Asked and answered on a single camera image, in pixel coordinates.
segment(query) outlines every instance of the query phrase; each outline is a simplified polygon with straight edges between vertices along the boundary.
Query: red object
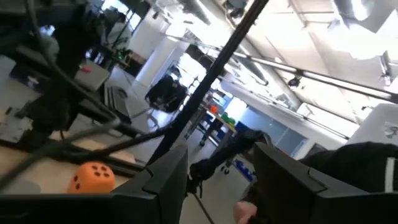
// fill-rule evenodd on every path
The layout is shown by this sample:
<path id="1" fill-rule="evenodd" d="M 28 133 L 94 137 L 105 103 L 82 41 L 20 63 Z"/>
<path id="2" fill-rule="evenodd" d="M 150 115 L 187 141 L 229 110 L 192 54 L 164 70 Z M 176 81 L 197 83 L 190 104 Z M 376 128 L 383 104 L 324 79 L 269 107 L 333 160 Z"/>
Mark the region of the red object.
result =
<path id="1" fill-rule="evenodd" d="M 213 114 L 217 113 L 217 112 L 218 112 L 218 107 L 212 105 L 212 106 L 210 107 L 210 112 L 212 112 Z"/>
<path id="2" fill-rule="evenodd" d="M 86 72 L 86 73 L 90 73 L 91 72 L 91 68 L 90 67 L 82 67 L 80 70 L 82 70 L 83 72 Z"/>
<path id="3" fill-rule="evenodd" d="M 113 189 L 112 170 L 100 162 L 86 162 L 70 181 L 68 194 L 105 194 Z"/>

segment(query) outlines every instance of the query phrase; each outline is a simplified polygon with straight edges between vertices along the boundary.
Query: white ceiling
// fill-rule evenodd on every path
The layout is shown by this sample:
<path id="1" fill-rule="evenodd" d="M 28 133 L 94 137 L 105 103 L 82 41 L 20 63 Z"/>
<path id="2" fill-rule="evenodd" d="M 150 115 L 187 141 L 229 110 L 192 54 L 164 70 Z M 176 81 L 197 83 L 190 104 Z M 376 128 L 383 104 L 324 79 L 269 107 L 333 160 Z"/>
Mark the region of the white ceiling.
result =
<path id="1" fill-rule="evenodd" d="M 270 0 L 247 38 L 263 57 L 278 57 L 287 65 L 383 89 L 378 58 L 356 60 L 333 48 L 327 29 L 334 19 L 332 12 L 330 0 Z M 278 73 L 286 82 L 294 77 Z M 311 80 L 302 80 L 293 91 L 302 101 L 352 121 L 359 121 L 356 114 L 363 106 L 380 102 Z"/>

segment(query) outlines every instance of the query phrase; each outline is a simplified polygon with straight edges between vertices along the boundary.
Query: floor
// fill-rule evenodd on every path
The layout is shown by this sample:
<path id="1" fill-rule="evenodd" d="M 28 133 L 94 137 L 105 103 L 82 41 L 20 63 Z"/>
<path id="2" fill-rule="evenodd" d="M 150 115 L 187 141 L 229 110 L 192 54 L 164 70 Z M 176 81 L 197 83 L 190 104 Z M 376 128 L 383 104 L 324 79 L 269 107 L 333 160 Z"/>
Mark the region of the floor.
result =
<path id="1" fill-rule="evenodd" d="M 124 71 L 116 68 L 113 70 L 108 82 L 112 85 L 118 85 L 127 91 L 128 95 L 131 97 L 131 100 L 127 102 L 131 111 L 135 111 L 137 113 L 138 111 L 147 108 L 147 104 L 144 101 L 144 95 L 147 92 L 147 88 L 142 86 L 140 83 L 135 82 L 132 76 L 126 75 Z M 0 98 L 0 109 L 6 109 L 9 106 L 20 107 L 26 101 L 37 97 L 38 94 L 34 93 L 34 91 L 23 84 L 8 78 L 7 75 L 2 72 L 0 73 L 0 95 L 2 96 Z M 153 116 L 157 119 L 159 126 L 165 126 L 174 117 L 172 114 L 166 114 L 161 111 L 153 112 Z M 71 127 L 70 132 L 74 133 L 79 130 L 86 129 L 91 125 L 91 120 L 89 118 L 79 116 Z M 135 118 L 133 125 L 143 131 L 153 131 L 155 129 L 153 127 L 153 122 L 147 119 L 146 114 Z M 215 150 L 215 146 L 210 141 L 208 141 L 204 147 L 198 147 L 202 137 L 201 132 L 195 131 L 188 140 L 183 138 L 185 132 L 186 130 L 180 135 L 175 144 L 187 145 L 190 164 L 209 157 Z M 124 139 L 128 139 L 125 136 L 119 137 L 119 133 L 112 134 L 113 136 L 102 134 L 100 136 L 95 136 L 93 139 L 105 144 L 114 144 L 116 142 L 123 141 Z M 138 163 L 145 164 L 161 140 L 162 138 L 154 139 L 152 141 L 145 142 L 144 144 L 129 148 L 127 151 L 134 154 Z M 203 183 L 203 197 L 201 201 L 215 223 L 234 223 L 232 214 L 233 205 L 239 200 L 248 184 L 249 182 L 234 168 L 230 170 L 228 175 L 224 175 L 220 170 L 218 170 L 211 179 Z M 180 223 L 209 223 L 199 204 L 192 195 L 188 196 L 184 201 Z"/>

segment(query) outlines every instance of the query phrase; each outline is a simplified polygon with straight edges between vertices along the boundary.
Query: black stand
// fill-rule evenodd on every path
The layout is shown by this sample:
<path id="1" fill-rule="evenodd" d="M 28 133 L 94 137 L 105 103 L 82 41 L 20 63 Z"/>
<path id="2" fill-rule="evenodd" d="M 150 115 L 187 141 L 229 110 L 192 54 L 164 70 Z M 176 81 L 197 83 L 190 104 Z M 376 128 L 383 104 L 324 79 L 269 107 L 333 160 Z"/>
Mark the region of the black stand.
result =
<path id="1" fill-rule="evenodd" d="M 231 58 L 234 51 L 238 48 L 238 45 L 241 43 L 241 41 L 245 38 L 251 25 L 257 19 L 258 15 L 261 13 L 267 3 L 268 0 L 256 0 L 253 2 L 248 13 L 238 25 L 232 36 L 229 38 L 229 41 L 220 52 L 218 58 L 207 71 L 207 75 L 199 84 L 195 92 L 193 92 L 181 113 L 179 113 L 176 117 L 173 130 L 170 130 L 166 133 L 155 153 L 149 159 L 148 164 L 152 164 L 158 158 L 162 157 L 173 146 L 174 142 L 177 140 L 178 136 L 189 122 L 189 119 L 199 107 L 203 97 L 205 97 L 207 91 L 210 89 L 211 84 L 216 80 L 218 75 L 223 72 L 225 64 Z"/>

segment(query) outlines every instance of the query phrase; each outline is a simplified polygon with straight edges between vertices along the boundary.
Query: black cable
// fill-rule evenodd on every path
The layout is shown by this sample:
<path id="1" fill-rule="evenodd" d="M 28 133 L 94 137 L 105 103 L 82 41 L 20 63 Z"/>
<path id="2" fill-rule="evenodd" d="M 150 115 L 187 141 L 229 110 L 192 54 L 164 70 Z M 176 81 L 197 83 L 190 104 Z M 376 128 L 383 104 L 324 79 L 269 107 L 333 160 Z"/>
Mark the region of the black cable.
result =
<path id="1" fill-rule="evenodd" d="M 70 136 L 69 138 L 66 138 L 63 141 L 48 144 L 48 145 L 43 146 L 40 149 L 36 150 L 33 154 L 31 154 L 28 158 L 24 159 L 22 162 L 20 162 L 18 165 L 16 165 L 14 168 L 12 168 L 7 174 L 5 174 L 0 179 L 0 190 L 7 187 L 19 174 L 24 172 L 32 164 L 34 164 L 38 160 L 42 159 L 43 157 L 48 156 L 51 153 L 57 152 L 57 149 L 61 149 L 65 146 L 69 145 L 73 141 L 79 140 L 81 138 L 86 138 L 88 136 L 91 136 L 94 134 L 99 134 L 99 133 L 105 132 L 109 129 L 113 129 L 113 128 L 119 126 L 119 124 L 120 124 L 119 118 L 115 114 L 113 114 L 112 111 L 110 111 L 107 107 L 105 107 L 105 105 L 103 105 L 96 98 L 92 97 L 88 92 L 86 92 L 84 89 L 82 89 L 80 86 L 78 86 L 68 75 L 66 75 L 63 71 L 61 71 L 57 67 L 55 62 L 52 60 L 50 54 L 48 53 L 48 51 L 46 51 L 46 49 L 44 47 L 44 43 L 43 43 L 42 36 L 40 33 L 40 28 L 37 23 L 37 18 L 35 15 L 34 0 L 25 0 L 25 7 L 26 7 L 26 11 L 28 13 L 28 16 L 31 18 L 34 35 L 37 39 L 38 45 L 40 47 L 40 51 L 41 51 L 44 59 L 47 61 L 49 67 L 54 70 L 56 75 L 62 77 L 69 85 L 71 85 L 77 91 L 82 93 L 90 102 L 92 102 L 100 110 L 102 110 L 106 114 L 108 114 L 109 119 L 113 119 L 113 120 L 100 126 L 100 127 L 82 131 L 80 133 Z"/>
<path id="2" fill-rule="evenodd" d="M 201 200 L 198 198 L 198 196 L 196 194 L 193 194 L 193 197 L 196 199 L 196 201 L 198 202 L 201 210 L 203 211 L 203 213 L 205 214 L 207 220 L 210 222 L 210 224 L 215 224 L 213 219 L 211 218 L 209 212 L 207 212 L 205 206 L 202 204 Z"/>

